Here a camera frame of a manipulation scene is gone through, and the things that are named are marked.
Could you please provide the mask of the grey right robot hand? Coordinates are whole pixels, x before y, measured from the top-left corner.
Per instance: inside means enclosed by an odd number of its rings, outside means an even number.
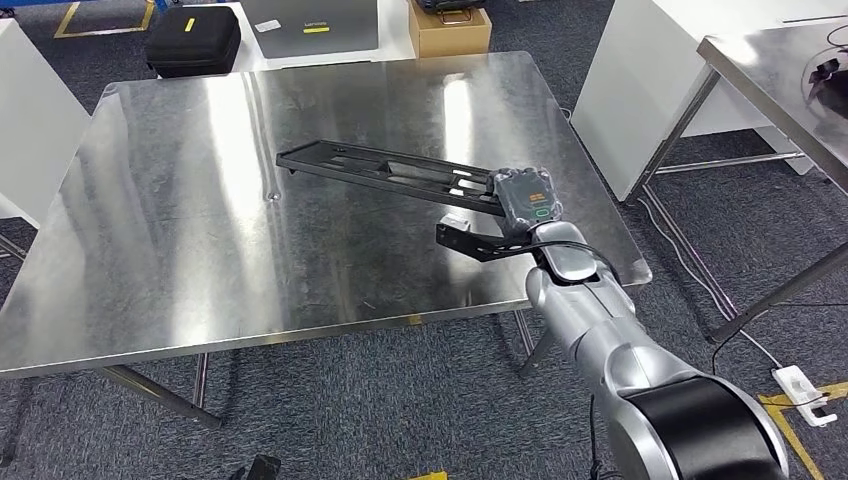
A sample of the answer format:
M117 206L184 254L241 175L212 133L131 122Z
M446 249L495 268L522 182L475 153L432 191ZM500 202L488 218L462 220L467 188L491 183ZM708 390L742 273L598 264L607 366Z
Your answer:
M506 238L524 238L537 225L562 218L562 203L544 168L494 170L488 185L504 212L497 224Z

